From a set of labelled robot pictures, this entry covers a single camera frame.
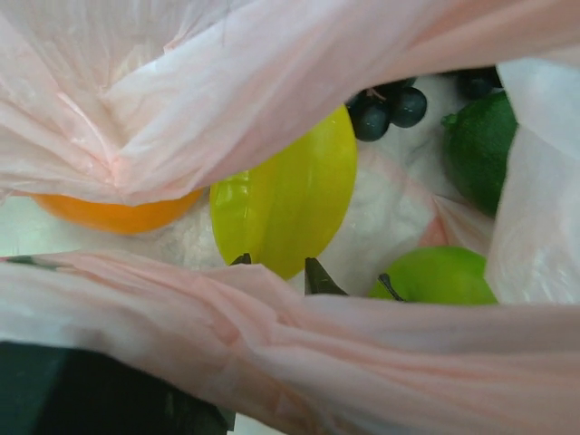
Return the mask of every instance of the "orange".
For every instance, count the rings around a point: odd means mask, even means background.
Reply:
[[[61,195],[33,195],[33,199],[58,218],[83,227],[129,235],[164,227],[181,218],[201,192],[194,190],[183,198],[135,207],[99,204]]]

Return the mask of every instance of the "green lime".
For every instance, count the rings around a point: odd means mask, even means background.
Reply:
[[[395,260],[369,296],[425,304],[496,304],[483,277],[485,267],[485,257],[463,247],[420,247]]]
[[[516,135],[516,116],[505,92],[490,94],[441,121],[443,165],[459,193],[489,216],[498,210]]]

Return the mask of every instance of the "pink plastic bag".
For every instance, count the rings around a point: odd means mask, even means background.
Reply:
[[[579,306],[303,297],[262,266],[126,253],[35,262],[0,265],[0,339],[104,352],[290,435],[580,425]]]
[[[367,85],[534,55],[545,60],[500,66],[520,131],[495,223],[441,180],[433,149],[362,146],[323,259],[362,294],[406,250],[460,244],[488,255],[502,302],[577,303],[579,14],[576,0],[0,0],[0,189],[177,198],[271,156]],[[357,208],[364,194],[379,199]],[[365,232],[372,220],[396,243]],[[333,248],[349,237],[352,251]],[[259,266],[38,261],[57,270],[0,265],[0,340],[108,353],[290,434],[580,426],[575,305],[303,298]]]

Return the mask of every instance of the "dark grape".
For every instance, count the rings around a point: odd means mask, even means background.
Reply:
[[[417,125],[427,113],[427,97],[416,88],[404,88],[392,105],[391,122],[408,129]]]
[[[412,86],[416,80],[417,80],[416,77],[411,77],[405,80],[398,80],[397,82],[380,84],[378,86],[375,86],[373,89],[383,98],[389,99],[392,97],[396,97],[403,88]]]
[[[364,142],[379,140],[389,129],[391,114],[384,101],[373,101],[351,115],[354,136]]]
[[[481,75],[487,79],[494,88],[503,88],[504,85],[499,79],[498,70],[495,66],[490,66],[488,68],[481,68]]]
[[[468,100],[478,100],[493,91],[493,84],[476,71],[464,71],[457,78],[459,94]]]
[[[352,109],[353,107],[356,107],[356,105],[358,103],[360,103],[364,97],[366,96],[366,90],[365,91],[360,91],[357,94],[353,95],[349,101],[347,101],[344,105],[346,106],[346,109],[349,111],[350,109]]]

